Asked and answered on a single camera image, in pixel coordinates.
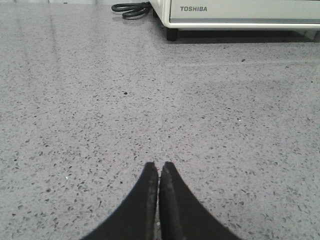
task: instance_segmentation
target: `appliance door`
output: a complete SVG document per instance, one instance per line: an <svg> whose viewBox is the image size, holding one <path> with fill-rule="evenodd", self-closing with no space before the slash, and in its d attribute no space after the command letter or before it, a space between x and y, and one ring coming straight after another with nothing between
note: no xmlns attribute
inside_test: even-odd
<svg viewBox="0 0 320 240"><path fill-rule="evenodd" d="M171 24L320 24L320 0L171 0Z"/></svg>

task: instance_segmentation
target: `kitchen counter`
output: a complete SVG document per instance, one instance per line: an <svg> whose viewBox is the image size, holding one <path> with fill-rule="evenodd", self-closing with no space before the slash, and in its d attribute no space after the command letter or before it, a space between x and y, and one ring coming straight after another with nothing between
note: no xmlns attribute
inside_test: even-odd
<svg viewBox="0 0 320 240"><path fill-rule="evenodd" d="M80 239L148 161L243 239L320 238L320 43L180 34L109 5L0 3L0 239Z"/></svg>

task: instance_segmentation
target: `toshiba logo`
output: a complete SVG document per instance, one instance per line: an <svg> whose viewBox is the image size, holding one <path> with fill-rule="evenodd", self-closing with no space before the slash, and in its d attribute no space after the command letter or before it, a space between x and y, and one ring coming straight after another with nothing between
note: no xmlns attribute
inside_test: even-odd
<svg viewBox="0 0 320 240"><path fill-rule="evenodd" d="M206 6L181 6L181 12L206 12L208 11Z"/></svg>

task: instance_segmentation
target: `power cord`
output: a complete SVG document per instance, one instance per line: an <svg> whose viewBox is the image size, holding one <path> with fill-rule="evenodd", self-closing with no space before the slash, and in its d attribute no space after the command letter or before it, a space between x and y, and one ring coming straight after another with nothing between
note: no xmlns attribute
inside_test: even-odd
<svg viewBox="0 0 320 240"><path fill-rule="evenodd" d="M122 17L128 19L147 14L152 9L152 6L150 2L120 3L113 5L111 9L114 12L124 12Z"/></svg>

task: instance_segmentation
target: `gray quartz countertop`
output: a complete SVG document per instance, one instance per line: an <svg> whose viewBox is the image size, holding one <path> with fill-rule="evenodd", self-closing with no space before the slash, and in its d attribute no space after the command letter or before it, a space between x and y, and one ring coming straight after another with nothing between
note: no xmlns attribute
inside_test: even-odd
<svg viewBox="0 0 320 240"><path fill-rule="evenodd" d="M320 43L199 34L0 3L0 239L80 239L149 161L244 240L320 239Z"/></svg>

